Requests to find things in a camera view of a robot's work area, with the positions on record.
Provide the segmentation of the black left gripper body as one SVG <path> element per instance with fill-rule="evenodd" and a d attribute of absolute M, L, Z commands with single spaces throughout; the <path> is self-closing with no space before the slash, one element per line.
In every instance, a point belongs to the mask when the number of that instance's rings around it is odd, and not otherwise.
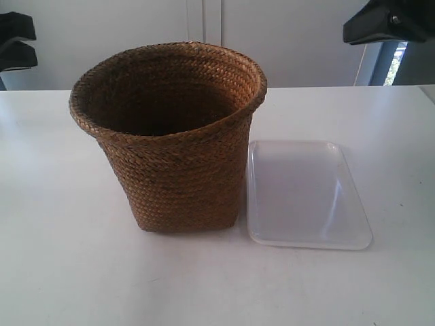
<path fill-rule="evenodd" d="M 1 72 L 31 69 L 38 65 L 34 47 L 33 18 L 18 12 L 1 14 Z"/>

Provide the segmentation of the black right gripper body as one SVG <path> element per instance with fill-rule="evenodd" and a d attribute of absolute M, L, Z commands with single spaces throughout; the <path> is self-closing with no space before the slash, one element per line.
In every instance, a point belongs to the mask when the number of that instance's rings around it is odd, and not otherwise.
<path fill-rule="evenodd" d="M 343 41 L 351 45 L 433 39 L 433 0 L 369 1 L 343 25 Z"/>

